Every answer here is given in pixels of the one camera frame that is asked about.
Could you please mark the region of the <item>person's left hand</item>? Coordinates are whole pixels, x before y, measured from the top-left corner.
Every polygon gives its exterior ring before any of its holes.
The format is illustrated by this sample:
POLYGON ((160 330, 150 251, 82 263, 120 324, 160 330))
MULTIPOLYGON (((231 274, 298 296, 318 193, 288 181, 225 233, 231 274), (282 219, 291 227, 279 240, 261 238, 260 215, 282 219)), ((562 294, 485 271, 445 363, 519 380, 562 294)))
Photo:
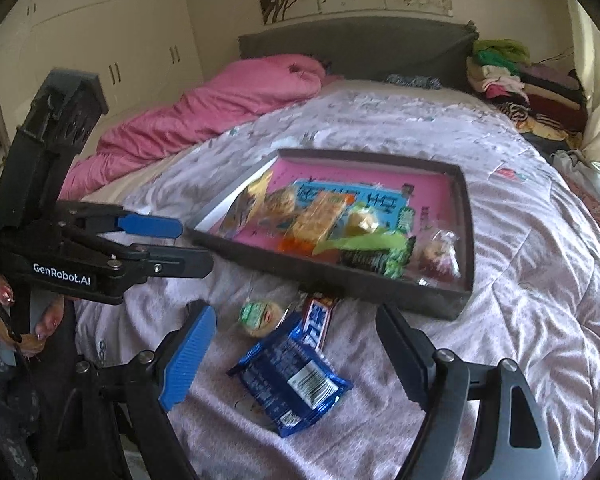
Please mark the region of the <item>person's left hand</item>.
POLYGON ((32 358, 44 350, 46 341, 56 333, 65 316, 64 296, 32 289, 29 299, 18 300, 2 274, 0 304, 9 315, 20 311, 29 315, 29 327, 24 330, 19 344, 9 336, 5 323, 0 319, 0 344, 8 350, 19 350, 25 358, 32 358))

